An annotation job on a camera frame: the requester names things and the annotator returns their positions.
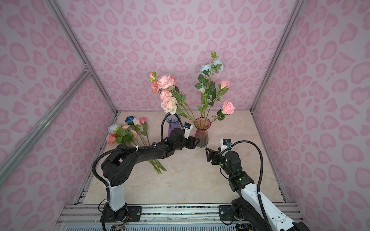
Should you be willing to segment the pink white peony spray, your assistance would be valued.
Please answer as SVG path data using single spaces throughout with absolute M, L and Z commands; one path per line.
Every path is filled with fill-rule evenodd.
M 161 107 L 166 113 L 174 115 L 175 113 L 191 120 L 195 125 L 196 117 L 190 109 L 186 99 L 187 96 L 182 94 L 180 89 L 176 86 L 177 80 L 170 75 L 157 76 L 155 71 L 149 73 L 152 91 L 159 95 L 161 100 Z

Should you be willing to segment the pale blue flower spray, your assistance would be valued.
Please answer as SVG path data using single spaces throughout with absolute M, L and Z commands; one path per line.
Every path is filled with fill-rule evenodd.
M 218 59 L 218 55 L 215 51 L 211 52 L 211 61 L 209 64 L 203 65 L 200 68 L 199 76 L 198 76 L 198 83 L 196 84 L 196 89 L 201 93 L 201 105 L 198 106 L 200 111 L 200 117 L 208 118 L 208 99 L 207 99 L 207 92 L 211 84 L 214 82 L 218 87 L 213 77 L 220 73 L 224 69 L 224 65 L 220 59 Z

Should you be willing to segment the blue purple glass vase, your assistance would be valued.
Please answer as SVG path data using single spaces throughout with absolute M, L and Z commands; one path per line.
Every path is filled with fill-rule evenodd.
M 165 121 L 168 123 L 168 136 L 171 134 L 171 132 L 175 128 L 182 128 L 182 125 L 180 123 L 181 116 L 178 114 L 170 114 L 168 113 L 168 117 L 165 119 Z

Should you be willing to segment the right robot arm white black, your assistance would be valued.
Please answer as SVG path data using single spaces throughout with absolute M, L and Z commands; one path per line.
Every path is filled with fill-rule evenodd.
M 219 165 L 228 175 L 231 190 L 239 198 L 232 201 L 231 212 L 220 218 L 229 221 L 239 220 L 250 223 L 257 231 L 308 231 L 303 222 L 295 222 L 276 207 L 258 188 L 258 184 L 242 169 L 239 154 L 206 148 L 206 158 L 212 165 Z

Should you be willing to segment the cream rose single stem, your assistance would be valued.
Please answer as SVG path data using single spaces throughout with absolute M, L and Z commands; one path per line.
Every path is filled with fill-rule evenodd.
M 140 123 L 140 118 L 136 118 L 133 120 L 133 125 L 135 128 L 135 131 L 140 136 L 140 139 L 142 140 L 143 144 L 149 145 L 149 136 L 148 136 L 148 124 L 142 124 Z

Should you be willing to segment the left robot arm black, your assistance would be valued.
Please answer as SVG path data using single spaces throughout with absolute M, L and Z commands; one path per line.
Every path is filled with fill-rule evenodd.
M 124 184 L 136 164 L 144 161 L 165 159 L 176 150 L 195 149 L 200 142 L 190 136 L 190 129 L 176 128 L 170 136 L 149 146 L 133 147 L 125 144 L 99 156 L 92 165 L 93 175 L 104 184 L 107 201 L 104 204 L 100 222 L 127 222 L 134 218 L 127 208 Z

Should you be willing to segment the pink grey glass vase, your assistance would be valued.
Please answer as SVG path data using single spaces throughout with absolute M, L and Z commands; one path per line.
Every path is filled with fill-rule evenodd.
M 197 129 L 195 134 L 197 147 L 206 147 L 209 142 L 208 129 L 211 127 L 210 120 L 199 117 L 196 119 L 195 127 Z

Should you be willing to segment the pink rosebud stem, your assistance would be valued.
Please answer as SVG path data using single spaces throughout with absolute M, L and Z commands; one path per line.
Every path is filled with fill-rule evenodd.
M 211 123 L 217 120 L 218 121 L 224 120 L 226 116 L 233 114 L 234 111 L 235 111 L 235 107 L 231 102 L 224 102 L 222 108 L 217 111 Z
M 211 86 L 208 89 L 207 92 L 207 99 L 208 99 L 208 112 L 207 116 L 209 115 L 209 112 L 211 108 L 214 106 L 214 104 L 218 101 L 221 101 L 221 98 L 228 92 L 229 90 L 229 81 L 222 80 L 218 87 L 213 82 Z

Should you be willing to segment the white blue artificial rose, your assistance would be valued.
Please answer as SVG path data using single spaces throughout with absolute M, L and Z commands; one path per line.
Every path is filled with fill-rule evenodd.
M 137 139 L 137 132 L 130 127 L 130 125 L 113 124 L 108 127 L 108 134 L 116 134 L 115 143 L 124 143 L 126 145 L 132 144 Z

